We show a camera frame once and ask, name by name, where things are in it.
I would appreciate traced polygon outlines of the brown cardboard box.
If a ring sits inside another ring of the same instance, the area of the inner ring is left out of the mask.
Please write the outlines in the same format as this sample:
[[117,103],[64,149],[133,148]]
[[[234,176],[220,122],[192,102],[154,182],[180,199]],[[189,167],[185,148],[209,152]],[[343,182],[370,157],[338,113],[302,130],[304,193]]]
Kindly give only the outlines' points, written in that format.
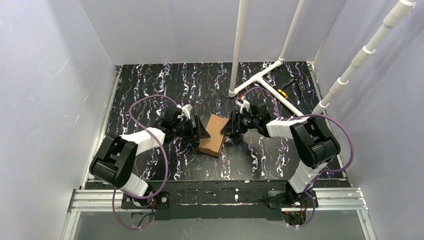
[[198,149],[201,153],[219,157],[223,148],[226,135],[221,133],[221,130],[228,123],[229,119],[211,114],[206,126],[206,131],[209,133],[210,138],[202,139],[199,143]]

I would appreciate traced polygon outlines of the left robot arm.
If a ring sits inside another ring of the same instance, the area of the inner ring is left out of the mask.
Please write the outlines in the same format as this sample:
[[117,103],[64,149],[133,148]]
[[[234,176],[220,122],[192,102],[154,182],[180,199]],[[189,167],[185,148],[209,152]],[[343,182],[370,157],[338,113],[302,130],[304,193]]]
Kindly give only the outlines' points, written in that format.
[[132,170],[136,157],[148,150],[163,147],[176,137],[191,142],[211,136],[200,117],[190,115],[191,105],[172,106],[153,125],[139,132],[106,135],[89,166],[94,177],[138,199],[146,199],[149,185]]

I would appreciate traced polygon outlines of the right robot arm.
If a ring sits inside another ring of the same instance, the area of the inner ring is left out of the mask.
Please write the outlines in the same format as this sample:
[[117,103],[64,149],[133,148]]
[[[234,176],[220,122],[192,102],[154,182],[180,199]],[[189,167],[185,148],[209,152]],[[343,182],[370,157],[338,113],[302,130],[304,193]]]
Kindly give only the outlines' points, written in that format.
[[339,142],[323,117],[277,118],[271,115],[264,103],[233,110],[220,132],[226,135],[240,135],[250,129],[256,129],[267,138],[292,139],[300,157],[298,167],[286,183],[285,190],[268,191],[260,200],[269,208],[303,202],[321,171],[341,151]]

